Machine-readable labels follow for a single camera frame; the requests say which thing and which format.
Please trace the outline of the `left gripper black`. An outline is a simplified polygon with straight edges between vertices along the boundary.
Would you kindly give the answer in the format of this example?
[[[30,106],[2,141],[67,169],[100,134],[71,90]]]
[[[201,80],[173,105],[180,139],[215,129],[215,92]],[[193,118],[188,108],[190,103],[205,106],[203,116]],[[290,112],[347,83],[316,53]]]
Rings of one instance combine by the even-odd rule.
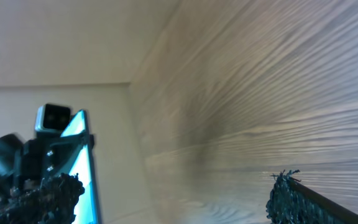
[[[32,181],[38,187],[42,179],[62,172],[69,173],[85,146],[88,149],[93,148],[94,135],[81,132],[71,136],[35,138],[27,141],[15,154],[13,187],[24,190],[27,188],[27,181]]]

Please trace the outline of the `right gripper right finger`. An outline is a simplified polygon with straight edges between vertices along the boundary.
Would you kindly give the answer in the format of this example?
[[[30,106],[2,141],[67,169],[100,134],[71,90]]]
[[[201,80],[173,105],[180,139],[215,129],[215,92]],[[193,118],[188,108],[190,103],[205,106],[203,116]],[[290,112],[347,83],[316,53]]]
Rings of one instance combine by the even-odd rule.
[[[358,224],[358,214],[304,186],[293,178],[299,170],[272,174],[275,183],[266,203],[274,224]]]

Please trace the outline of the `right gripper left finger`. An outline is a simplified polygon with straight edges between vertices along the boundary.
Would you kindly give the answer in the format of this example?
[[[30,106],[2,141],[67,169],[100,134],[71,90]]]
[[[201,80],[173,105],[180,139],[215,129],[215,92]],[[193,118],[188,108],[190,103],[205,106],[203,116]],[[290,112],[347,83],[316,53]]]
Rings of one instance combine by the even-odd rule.
[[[77,174],[51,177],[37,189],[0,202],[0,224],[73,223],[84,193]]]

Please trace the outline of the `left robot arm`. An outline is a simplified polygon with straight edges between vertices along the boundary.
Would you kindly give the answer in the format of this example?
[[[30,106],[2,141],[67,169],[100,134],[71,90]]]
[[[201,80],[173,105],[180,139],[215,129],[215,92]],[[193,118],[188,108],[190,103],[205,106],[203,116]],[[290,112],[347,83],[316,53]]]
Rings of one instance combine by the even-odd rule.
[[[94,136],[82,132],[65,137],[35,138],[22,142],[14,133],[0,138],[0,198],[26,191],[25,182],[41,185],[43,179],[69,173],[74,156],[94,146]]]

